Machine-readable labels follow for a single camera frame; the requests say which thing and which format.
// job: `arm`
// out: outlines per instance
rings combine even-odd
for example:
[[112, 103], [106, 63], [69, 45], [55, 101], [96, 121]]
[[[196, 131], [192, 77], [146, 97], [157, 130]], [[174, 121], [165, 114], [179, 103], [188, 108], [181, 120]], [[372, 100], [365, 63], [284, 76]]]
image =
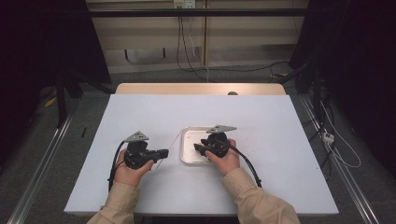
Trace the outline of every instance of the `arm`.
[[224, 175], [223, 185], [238, 206], [238, 219], [244, 223], [300, 223], [294, 208], [263, 189], [257, 187], [245, 169], [240, 168], [239, 155], [229, 149], [223, 158], [207, 151], [206, 156], [213, 161]]
[[88, 223], [134, 223], [134, 208], [139, 199], [139, 185], [142, 176], [148, 172], [154, 161], [148, 161], [140, 169], [128, 168], [123, 162], [125, 149], [117, 160], [114, 184], [108, 193], [106, 203]]

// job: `beige sleeve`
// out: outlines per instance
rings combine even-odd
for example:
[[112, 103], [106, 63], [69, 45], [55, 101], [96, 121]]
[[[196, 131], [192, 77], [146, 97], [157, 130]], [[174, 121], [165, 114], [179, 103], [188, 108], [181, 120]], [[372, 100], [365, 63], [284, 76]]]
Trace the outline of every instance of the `beige sleeve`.
[[241, 224], [300, 223], [290, 204], [256, 187], [244, 168], [235, 169], [224, 176], [223, 185], [238, 206]]
[[139, 189], [114, 182], [105, 205], [88, 223], [134, 223], [134, 209], [138, 199]]

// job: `gray floor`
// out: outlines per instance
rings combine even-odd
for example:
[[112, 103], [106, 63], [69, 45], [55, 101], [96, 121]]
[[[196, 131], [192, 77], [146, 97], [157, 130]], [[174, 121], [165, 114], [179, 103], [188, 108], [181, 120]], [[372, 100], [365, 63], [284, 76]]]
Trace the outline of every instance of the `gray floor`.
[[[260, 65], [228, 68], [257, 67]], [[274, 74], [288, 73], [289, 71], [290, 69], [282, 64], [273, 67]], [[199, 72], [199, 75], [205, 76], [205, 74], [205, 70]], [[270, 75], [270, 69], [249, 73], [216, 70], [210, 72], [210, 78], [218, 82], [268, 82], [271, 80]], [[118, 74], [112, 75], [112, 79], [114, 81], [112, 88], [121, 82], [205, 82], [195, 74], [180, 70]], [[35, 202], [26, 217], [26, 223], [85, 223], [89, 219], [63, 212], [109, 98], [108, 95], [89, 86], [83, 85], [83, 89], [85, 92], [81, 99], [68, 99], [67, 101], [69, 106], [78, 104], [77, 112], [46, 174], [40, 191], [36, 195]], [[285, 85], [285, 90], [293, 101], [300, 121], [304, 123], [309, 120], [292, 81]], [[55, 132], [57, 107], [56, 105], [44, 107], [44, 103], [46, 102], [42, 102], [35, 112], [29, 132], [21, 140], [19, 150], [3, 166], [3, 173], [0, 176], [0, 223], [7, 222]], [[361, 167], [350, 169], [352, 174], [374, 208], [380, 223], [396, 223], [396, 213], [394, 213], [396, 211], [396, 180], [373, 158], [364, 141], [353, 134], [342, 110], [336, 104], [333, 104], [332, 107], [337, 131], [357, 150], [361, 157]], [[315, 132], [311, 124], [304, 129], [307, 137], [312, 136]], [[357, 162], [344, 143], [337, 141], [336, 145], [346, 161]], [[322, 162], [326, 152], [318, 137], [311, 141], [311, 146], [318, 162]], [[323, 172], [329, 173], [328, 164], [323, 168]], [[364, 223], [344, 182], [333, 166], [328, 185], [340, 214], [328, 217], [300, 217], [302, 223]], [[175, 219], [173, 222], [181, 223], [183, 219]]]

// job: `person's left hand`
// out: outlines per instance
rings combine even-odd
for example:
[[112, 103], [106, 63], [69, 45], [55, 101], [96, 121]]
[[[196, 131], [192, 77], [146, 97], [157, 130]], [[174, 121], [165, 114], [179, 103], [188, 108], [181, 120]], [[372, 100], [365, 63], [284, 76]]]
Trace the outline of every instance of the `person's left hand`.
[[148, 161], [139, 169], [134, 170], [126, 166], [125, 162], [123, 162], [125, 152], [126, 152], [126, 148], [120, 152], [119, 158], [117, 160], [117, 165], [119, 165], [121, 162], [122, 164], [120, 164], [116, 170], [114, 181], [137, 188], [140, 179], [145, 173], [151, 170], [154, 161]]

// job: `hand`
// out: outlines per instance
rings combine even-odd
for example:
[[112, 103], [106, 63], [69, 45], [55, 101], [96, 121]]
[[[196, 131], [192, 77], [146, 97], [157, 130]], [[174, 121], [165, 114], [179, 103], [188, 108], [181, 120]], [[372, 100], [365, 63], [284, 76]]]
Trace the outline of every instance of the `hand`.
[[120, 152], [119, 159], [117, 160], [117, 165], [119, 165], [121, 162], [122, 164], [120, 164], [119, 167], [117, 168], [116, 175], [114, 176], [114, 180], [116, 182], [127, 184], [137, 188], [140, 179], [145, 173], [151, 170], [154, 161], [148, 161], [139, 169], [134, 170], [126, 166], [124, 162], [125, 152], [126, 152], [126, 148]]
[[[228, 141], [230, 141], [230, 145], [236, 147], [235, 140], [229, 138]], [[232, 149], [228, 149], [227, 154], [223, 158], [219, 158], [210, 151], [206, 151], [205, 154], [211, 161], [216, 164], [222, 175], [227, 175], [232, 170], [240, 167], [239, 154]]]

